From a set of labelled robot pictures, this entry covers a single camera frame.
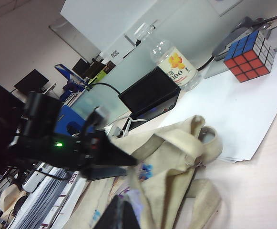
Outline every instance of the plastic bottle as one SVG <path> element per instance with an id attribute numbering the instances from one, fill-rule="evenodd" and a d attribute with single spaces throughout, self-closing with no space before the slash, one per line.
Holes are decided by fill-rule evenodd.
<path id="1" fill-rule="evenodd" d="M 137 40 L 145 42 L 150 57 L 182 90 L 190 91 L 201 80 L 198 70 L 168 40 L 152 34 L 153 27 L 143 23 L 134 33 Z"/>

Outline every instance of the rubik's cube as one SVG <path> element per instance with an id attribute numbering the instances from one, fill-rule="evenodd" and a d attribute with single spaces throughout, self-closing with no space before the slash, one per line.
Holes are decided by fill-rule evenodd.
<path id="1" fill-rule="evenodd" d="M 271 72 L 275 51 L 260 31 L 232 43 L 225 65 L 240 81 L 254 79 Z"/>

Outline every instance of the bottle label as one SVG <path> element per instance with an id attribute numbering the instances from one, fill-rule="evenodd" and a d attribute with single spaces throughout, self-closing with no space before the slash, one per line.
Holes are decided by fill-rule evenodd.
<path id="1" fill-rule="evenodd" d="M 158 66 L 178 85 L 188 83 L 196 74 L 194 66 L 174 47 L 171 54 Z"/>

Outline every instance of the desk partition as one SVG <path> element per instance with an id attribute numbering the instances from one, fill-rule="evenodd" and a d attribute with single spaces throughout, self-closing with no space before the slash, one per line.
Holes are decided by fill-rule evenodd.
<path id="1" fill-rule="evenodd" d="M 257 0 L 243 0 L 221 17 L 208 0 L 188 0 L 156 28 L 154 34 L 172 41 L 198 68 L 210 58 L 216 45 L 244 16 L 255 19 L 260 16 L 268 18 L 275 15 L 277 15 L 276 0 L 263 0 L 262 4 Z M 109 83 L 122 92 L 154 67 L 149 51 L 142 42 L 101 82 Z M 82 118 L 86 118 L 96 106 L 104 106 L 109 110 L 109 122 L 128 111 L 119 100 L 118 94 L 103 85 L 97 85 L 90 91 L 86 91 L 72 108 Z"/>

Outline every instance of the green light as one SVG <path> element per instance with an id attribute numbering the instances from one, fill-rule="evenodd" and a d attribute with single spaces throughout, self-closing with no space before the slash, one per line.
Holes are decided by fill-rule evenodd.
<path id="1" fill-rule="evenodd" d="M 62 147 L 63 144 L 62 144 L 61 142 L 56 142 L 56 143 L 54 144 L 54 146 L 56 146 L 56 147 Z"/>

